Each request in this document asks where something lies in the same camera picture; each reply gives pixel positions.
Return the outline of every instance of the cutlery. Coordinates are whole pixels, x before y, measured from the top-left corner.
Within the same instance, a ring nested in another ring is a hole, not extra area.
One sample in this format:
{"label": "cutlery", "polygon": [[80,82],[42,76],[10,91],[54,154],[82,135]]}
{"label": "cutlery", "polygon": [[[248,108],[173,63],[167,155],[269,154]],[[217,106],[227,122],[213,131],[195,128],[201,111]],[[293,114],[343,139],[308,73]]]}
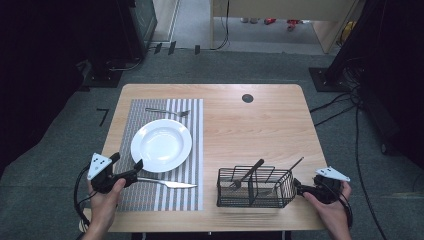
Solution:
{"label": "cutlery", "polygon": [[152,183],[159,183],[163,184],[169,188],[192,188],[197,187],[197,185],[194,184],[188,184],[188,183],[180,183],[180,182],[171,182],[171,181],[165,181],[165,180],[158,180],[158,179],[151,179],[151,178],[137,178],[139,182],[152,182]]}
{"label": "cutlery", "polygon": [[234,180],[233,183],[229,186],[229,188],[233,189],[234,191],[239,189],[241,187],[241,182],[243,182],[244,179],[246,179],[254,171],[256,171],[256,169],[258,169],[262,164],[264,164],[264,160],[259,159],[259,161],[255,165],[253,165],[253,167],[241,179]]}
{"label": "cutlery", "polygon": [[[301,161],[303,160],[303,157],[301,157],[295,164],[293,164],[293,166],[291,166],[291,168],[287,171],[287,173],[289,173],[291,170],[293,170],[293,168],[294,167],[296,167],[297,166],[297,164],[299,164]],[[271,188],[271,189],[269,189],[269,190],[267,190],[267,191],[265,191],[265,192],[261,192],[261,193],[259,193],[259,196],[260,197],[263,197],[263,196],[268,196],[268,195],[270,195],[270,194],[272,194],[272,193],[274,193],[275,192],[275,190],[279,187],[281,185],[281,183],[280,182],[277,182],[277,183],[275,183],[275,186],[273,187],[273,188]]]}
{"label": "cutlery", "polygon": [[145,110],[148,112],[170,113],[170,114],[177,115],[178,117],[185,117],[188,114],[190,114],[190,110],[183,111],[183,112],[171,112],[171,111],[166,111],[163,109],[156,109],[156,108],[145,108]]}

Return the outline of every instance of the knife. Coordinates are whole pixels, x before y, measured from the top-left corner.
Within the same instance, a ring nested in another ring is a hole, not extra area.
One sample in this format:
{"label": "knife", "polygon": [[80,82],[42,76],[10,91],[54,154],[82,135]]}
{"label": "knife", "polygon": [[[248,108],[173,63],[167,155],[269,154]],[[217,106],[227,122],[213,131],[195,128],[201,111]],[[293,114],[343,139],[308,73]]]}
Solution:
{"label": "knife", "polygon": [[180,183],[180,182],[171,182],[165,180],[151,179],[151,178],[137,178],[139,182],[152,182],[152,183],[160,183],[169,188],[192,188],[197,187],[197,185],[188,184],[188,183]]}

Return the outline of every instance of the wire basket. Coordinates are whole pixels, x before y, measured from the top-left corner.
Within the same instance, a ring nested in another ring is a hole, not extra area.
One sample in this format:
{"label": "wire basket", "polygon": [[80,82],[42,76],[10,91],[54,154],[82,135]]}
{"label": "wire basket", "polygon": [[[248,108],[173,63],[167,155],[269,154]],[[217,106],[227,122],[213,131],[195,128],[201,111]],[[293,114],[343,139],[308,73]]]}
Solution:
{"label": "wire basket", "polygon": [[296,196],[291,170],[261,166],[236,188],[252,166],[221,168],[218,172],[218,207],[284,208]]}

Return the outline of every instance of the plate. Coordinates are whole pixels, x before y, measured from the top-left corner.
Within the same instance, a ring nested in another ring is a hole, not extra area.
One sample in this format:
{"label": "plate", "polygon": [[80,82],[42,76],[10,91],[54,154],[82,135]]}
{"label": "plate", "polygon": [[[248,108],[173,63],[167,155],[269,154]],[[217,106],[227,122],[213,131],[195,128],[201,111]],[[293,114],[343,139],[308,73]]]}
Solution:
{"label": "plate", "polygon": [[190,131],[180,122],[160,119],[149,122],[137,131],[131,141],[131,156],[143,169],[167,172],[180,166],[188,157],[193,141]]}

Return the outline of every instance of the wooden table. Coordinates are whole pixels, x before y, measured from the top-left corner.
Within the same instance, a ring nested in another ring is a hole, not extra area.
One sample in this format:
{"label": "wooden table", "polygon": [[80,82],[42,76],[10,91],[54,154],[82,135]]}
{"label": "wooden table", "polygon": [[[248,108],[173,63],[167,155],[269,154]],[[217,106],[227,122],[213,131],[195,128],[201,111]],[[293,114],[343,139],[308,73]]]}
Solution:
{"label": "wooden table", "polygon": [[[231,0],[228,17],[312,20],[324,53],[330,52],[360,0]],[[210,37],[214,17],[227,17],[228,0],[210,0]]]}
{"label": "wooden table", "polygon": [[[245,103],[244,94],[253,102]],[[218,169],[253,165],[293,170],[312,185],[326,161],[302,89],[293,84],[129,84],[124,86],[102,152],[115,153],[121,144],[131,99],[204,99],[204,210],[117,212],[112,232],[218,232],[312,230],[323,225],[302,197],[283,209],[217,207]],[[90,216],[89,209],[85,214]]]}

